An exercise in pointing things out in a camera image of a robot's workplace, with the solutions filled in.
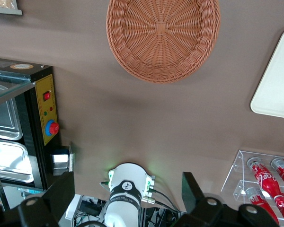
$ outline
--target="white label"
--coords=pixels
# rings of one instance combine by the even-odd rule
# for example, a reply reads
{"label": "white label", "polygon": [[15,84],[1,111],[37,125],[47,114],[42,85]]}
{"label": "white label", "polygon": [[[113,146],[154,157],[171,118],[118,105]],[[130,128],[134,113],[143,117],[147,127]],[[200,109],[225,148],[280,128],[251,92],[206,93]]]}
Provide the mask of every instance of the white label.
{"label": "white label", "polygon": [[127,181],[127,182],[123,183],[122,188],[126,191],[129,191],[133,188],[133,185],[132,185],[132,183]]}

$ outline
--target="red switch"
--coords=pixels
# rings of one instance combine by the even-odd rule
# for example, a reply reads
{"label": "red switch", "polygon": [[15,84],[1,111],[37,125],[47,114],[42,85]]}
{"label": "red switch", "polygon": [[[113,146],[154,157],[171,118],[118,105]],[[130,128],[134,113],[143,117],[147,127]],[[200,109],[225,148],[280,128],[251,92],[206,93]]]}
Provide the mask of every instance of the red switch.
{"label": "red switch", "polygon": [[59,124],[58,123],[51,123],[51,126],[49,128],[49,132],[52,134],[52,135],[55,135],[57,134],[59,131]]}
{"label": "red switch", "polygon": [[49,91],[47,91],[47,92],[45,92],[45,93],[43,94],[43,100],[44,100],[44,101],[46,101],[46,100],[48,100],[48,99],[50,99],[50,98],[51,98],[51,95],[50,95]]}

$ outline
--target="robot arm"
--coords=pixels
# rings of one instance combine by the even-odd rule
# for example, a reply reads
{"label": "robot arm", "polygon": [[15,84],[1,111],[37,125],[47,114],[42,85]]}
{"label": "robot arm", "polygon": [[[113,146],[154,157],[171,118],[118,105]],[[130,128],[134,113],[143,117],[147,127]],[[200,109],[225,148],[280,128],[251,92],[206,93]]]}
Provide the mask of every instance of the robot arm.
{"label": "robot arm", "polygon": [[[0,227],[58,227],[57,221],[74,194],[73,172],[64,173],[41,198],[30,198],[6,212],[0,206]],[[204,197],[191,173],[183,173],[182,199],[188,213],[173,227],[278,227],[261,207],[244,204],[236,211],[215,198]]]}

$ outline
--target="logo sticker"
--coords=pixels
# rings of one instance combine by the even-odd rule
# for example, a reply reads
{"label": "logo sticker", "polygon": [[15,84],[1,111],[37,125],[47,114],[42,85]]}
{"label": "logo sticker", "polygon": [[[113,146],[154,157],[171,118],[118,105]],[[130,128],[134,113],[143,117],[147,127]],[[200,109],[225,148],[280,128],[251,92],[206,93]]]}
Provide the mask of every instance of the logo sticker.
{"label": "logo sticker", "polygon": [[33,68],[34,66],[29,65],[29,64],[15,64],[15,65],[11,65],[10,67],[15,70],[27,70],[27,69]]}
{"label": "logo sticker", "polygon": [[274,181],[276,181],[275,177],[272,176],[271,174],[263,173],[263,174],[260,174],[260,175],[257,176],[257,182],[262,187],[263,181],[270,179],[270,178],[273,179]]}
{"label": "logo sticker", "polygon": [[123,183],[122,188],[126,191],[129,191],[133,188],[133,185],[132,185],[132,183],[126,181],[126,182]]}

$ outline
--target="stainless steel tray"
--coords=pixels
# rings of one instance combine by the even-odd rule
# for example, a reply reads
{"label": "stainless steel tray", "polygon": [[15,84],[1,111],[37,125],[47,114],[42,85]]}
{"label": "stainless steel tray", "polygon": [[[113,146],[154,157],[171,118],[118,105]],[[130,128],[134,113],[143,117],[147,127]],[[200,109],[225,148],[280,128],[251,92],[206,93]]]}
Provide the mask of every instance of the stainless steel tray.
{"label": "stainless steel tray", "polygon": [[0,178],[25,183],[34,180],[25,146],[17,142],[0,140]]}
{"label": "stainless steel tray", "polygon": [[[0,85],[0,93],[8,88]],[[19,115],[15,99],[0,104],[0,138],[19,140],[22,138]]]}

